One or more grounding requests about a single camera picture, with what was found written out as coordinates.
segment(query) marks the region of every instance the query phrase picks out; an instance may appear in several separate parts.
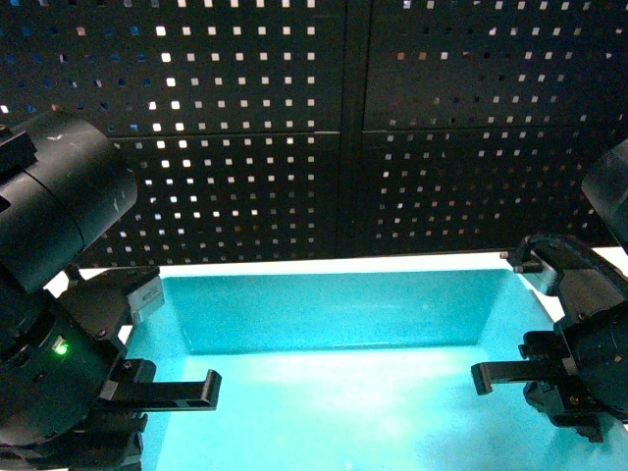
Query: black backdrop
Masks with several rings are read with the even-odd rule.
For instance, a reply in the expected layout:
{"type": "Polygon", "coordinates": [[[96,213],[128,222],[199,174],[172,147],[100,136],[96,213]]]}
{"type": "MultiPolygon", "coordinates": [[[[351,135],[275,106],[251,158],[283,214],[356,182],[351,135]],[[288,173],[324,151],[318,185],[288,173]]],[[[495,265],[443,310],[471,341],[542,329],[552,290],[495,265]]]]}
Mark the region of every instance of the black backdrop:
{"type": "Polygon", "coordinates": [[[628,137],[628,5],[3,0],[0,120],[120,146],[137,205],[83,266],[612,243],[580,190],[628,137]]]}

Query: teal surface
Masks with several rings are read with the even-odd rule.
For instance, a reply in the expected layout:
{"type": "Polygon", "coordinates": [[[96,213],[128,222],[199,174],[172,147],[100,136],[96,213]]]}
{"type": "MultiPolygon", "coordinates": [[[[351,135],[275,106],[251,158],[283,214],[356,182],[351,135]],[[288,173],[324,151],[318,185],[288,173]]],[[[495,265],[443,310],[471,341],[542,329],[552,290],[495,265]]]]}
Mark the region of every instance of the teal surface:
{"type": "Polygon", "coordinates": [[[372,283],[360,284],[368,289],[364,302],[360,288],[349,282],[363,280],[360,276],[345,278],[344,284],[330,277],[334,282],[329,284],[321,278],[309,284],[314,279],[307,276],[166,280],[167,305],[136,329],[131,355],[155,360],[160,381],[198,381],[208,368],[219,371],[224,381],[216,412],[152,414],[144,434],[145,470],[628,467],[627,436],[618,425],[607,432],[605,444],[591,445],[572,430],[556,429],[528,406],[522,385],[500,385],[490,395],[476,396],[469,374],[473,363],[517,359],[525,332],[551,328],[516,276],[505,271],[384,274],[379,285],[385,288],[377,288],[374,275],[372,283]],[[270,279],[278,278],[279,291],[273,292],[270,279]],[[455,280],[464,288],[438,288],[431,278],[444,284],[455,280]],[[412,286],[417,280],[422,283],[412,286]],[[230,281],[235,288],[231,300],[230,281]],[[322,286],[332,294],[325,296],[322,286]],[[246,287],[252,292],[244,292],[246,287]],[[308,295],[312,287],[315,292],[308,295]],[[350,295],[340,296],[339,289],[350,295]],[[303,311],[300,304],[289,305],[290,299],[310,299],[320,309],[303,311]],[[433,309],[418,309],[418,299],[433,309]],[[246,308],[238,313],[234,306],[244,301],[246,308]],[[343,309],[326,315],[325,306],[337,301],[343,309]],[[381,318],[376,304],[384,311],[381,318]],[[299,317],[301,329],[287,320],[288,312],[306,312],[299,317]],[[322,317],[318,322],[316,315],[322,317]],[[335,332],[349,320],[350,336],[335,332]],[[245,332],[221,339],[237,325],[263,340],[252,341],[255,336],[245,332]],[[327,336],[308,329],[322,329],[327,336]],[[412,329],[422,334],[409,335],[412,329]],[[426,333],[436,335],[438,346],[417,347],[426,333]],[[357,348],[355,339],[364,347],[357,348]],[[246,353],[248,341],[254,346],[246,353]],[[307,351],[297,351],[299,345],[307,351]],[[240,354],[207,354],[212,349],[240,354]]]}
{"type": "Polygon", "coordinates": [[[192,354],[477,343],[507,272],[164,280],[192,354]]]}

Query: black pegboard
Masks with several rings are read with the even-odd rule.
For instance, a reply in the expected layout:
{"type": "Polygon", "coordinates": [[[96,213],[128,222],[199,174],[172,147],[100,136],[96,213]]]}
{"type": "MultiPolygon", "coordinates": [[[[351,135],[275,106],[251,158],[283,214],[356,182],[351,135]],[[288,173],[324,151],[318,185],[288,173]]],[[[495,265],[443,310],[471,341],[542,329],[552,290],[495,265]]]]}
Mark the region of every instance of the black pegboard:
{"type": "Polygon", "coordinates": [[[84,266],[330,258],[337,134],[115,139],[137,204],[84,266]]]}
{"type": "Polygon", "coordinates": [[[3,3],[9,124],[54,106],[112,136],[339,130],[342,2],[3,3]]]}
{"type": "Polygon", "coordinates": [[[612,243],[579,186],[628,137],[626,0],[0,12],[0,117],[73,112],[136,170],[137,206],[83,265],[612,243]]]}
{"type": "Polygon", "coordinates": [[[358,254],[508,248],[551,231],[611,242],[579,189],[607,130],[367,133],[358,254]]]}
{"type": "Polygon", "coordinates": [[[376,0],[365,130],[628,119],[625,1],[376,0]]]}

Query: black cable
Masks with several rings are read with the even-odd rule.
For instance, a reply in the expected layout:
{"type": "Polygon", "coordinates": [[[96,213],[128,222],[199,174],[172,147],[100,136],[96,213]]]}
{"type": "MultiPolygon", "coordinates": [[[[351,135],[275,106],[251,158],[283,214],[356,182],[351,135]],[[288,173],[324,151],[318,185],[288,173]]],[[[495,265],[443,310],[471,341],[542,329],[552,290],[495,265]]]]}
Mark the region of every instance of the black cable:
{"type": "Polygon", "coordinates": [[[546,243],[559,245],[582,260],[587,266],[600,273],[625,299],[628,299],[628,280],[621,276],[617,269],[606,259],[598,255],[585,243],[565,235],[539,233],[526,239],[528,247],[546,243]]]}

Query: black cylinder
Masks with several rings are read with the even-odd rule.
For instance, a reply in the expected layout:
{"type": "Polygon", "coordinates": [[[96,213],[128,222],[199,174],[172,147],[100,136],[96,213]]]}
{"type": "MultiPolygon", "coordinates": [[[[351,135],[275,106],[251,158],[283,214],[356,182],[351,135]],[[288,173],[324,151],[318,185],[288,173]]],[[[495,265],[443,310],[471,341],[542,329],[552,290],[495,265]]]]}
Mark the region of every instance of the black cylinder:
{"type": "Polygon", "coordinates": [[[137,186],[118,149],[85,121],[48,113],[13,129],[22,131],[36,161],[0,185],[0,264],[35,292],[134,205],[137,186]]]}
{"type": "Polygon", "coordinates": [[[96,340],[50,296],[0,364],[0,443],[39,445],[84,419],[109,374],[96,340]],[[55,344],[66,345],[65,351],[55,344]]]}

